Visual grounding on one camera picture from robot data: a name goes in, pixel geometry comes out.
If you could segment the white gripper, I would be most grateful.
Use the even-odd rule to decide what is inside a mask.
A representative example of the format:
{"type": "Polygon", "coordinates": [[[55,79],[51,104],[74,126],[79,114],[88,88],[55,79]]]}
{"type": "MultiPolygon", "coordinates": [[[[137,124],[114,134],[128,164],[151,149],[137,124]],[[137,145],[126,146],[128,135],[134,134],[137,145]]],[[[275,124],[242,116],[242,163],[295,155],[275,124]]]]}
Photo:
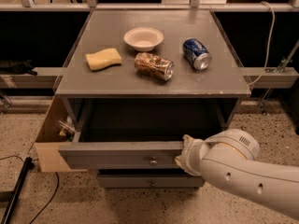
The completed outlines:
{"type": "Polygon", "coordinates": [[[175,162],[187,174],[200,176],[200,161],[210,150],[210,145],[204,140],[194,139],[188,134],[183,135],[183,140],[181,155],[175,157],[175,162]]]}

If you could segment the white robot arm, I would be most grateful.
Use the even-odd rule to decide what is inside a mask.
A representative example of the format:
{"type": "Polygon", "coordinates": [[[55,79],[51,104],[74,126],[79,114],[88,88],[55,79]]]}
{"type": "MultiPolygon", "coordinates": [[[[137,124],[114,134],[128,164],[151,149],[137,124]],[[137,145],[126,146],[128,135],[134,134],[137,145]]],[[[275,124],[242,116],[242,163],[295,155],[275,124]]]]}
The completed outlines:
{"type": "Polygon", "coordinates": [[[218,189],[299,219],[299,168],[259,162],[259,151],[259,143],[238,129],[205,140],[186,134],[176,163],[218,189]]]}

